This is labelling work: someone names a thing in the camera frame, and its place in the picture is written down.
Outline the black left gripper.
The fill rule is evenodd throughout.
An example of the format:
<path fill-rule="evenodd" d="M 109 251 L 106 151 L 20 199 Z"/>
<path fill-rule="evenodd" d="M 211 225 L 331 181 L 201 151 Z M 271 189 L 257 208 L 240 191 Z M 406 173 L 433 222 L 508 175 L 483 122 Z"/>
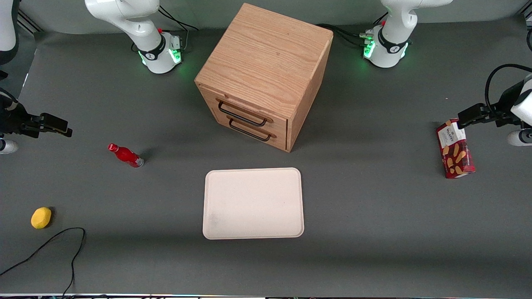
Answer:
<path fill-rule="evenodd" d="M 524 82 L 519 81 L 513 86 L 503 91 L 500 99 L 496 104 L 489 104 L 490 114 L 485 104 L 475 104 L 458 113 L 458 125 L 469 127 L 476 124 L 485 124 L 494 122 L 497 127 L 504 125 L 518 125 L 525 127 L 523 121 L 515 116 L 510 110 L 519 98 Z"/>

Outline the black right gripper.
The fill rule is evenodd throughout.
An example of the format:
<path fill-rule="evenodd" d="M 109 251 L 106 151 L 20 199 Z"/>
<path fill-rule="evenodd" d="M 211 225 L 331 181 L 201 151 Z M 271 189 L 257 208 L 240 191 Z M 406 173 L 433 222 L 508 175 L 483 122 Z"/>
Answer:
<path fill-rule="evenodd" d="M 25 107 L 11 97 L 1 98 L 0 130 L 2 134 L 25 135 L 38 138 L 41 133 L 59 134 L 68 138 L 72 137 L 73 130 L 68 128 L 68 121 L 48 113 L 40 114 L 40 123 L 43 127 L 32 127 L 32 130 L 24 129 L 24 125 L 34 125 L 36 116 L 29 114 Z"/>

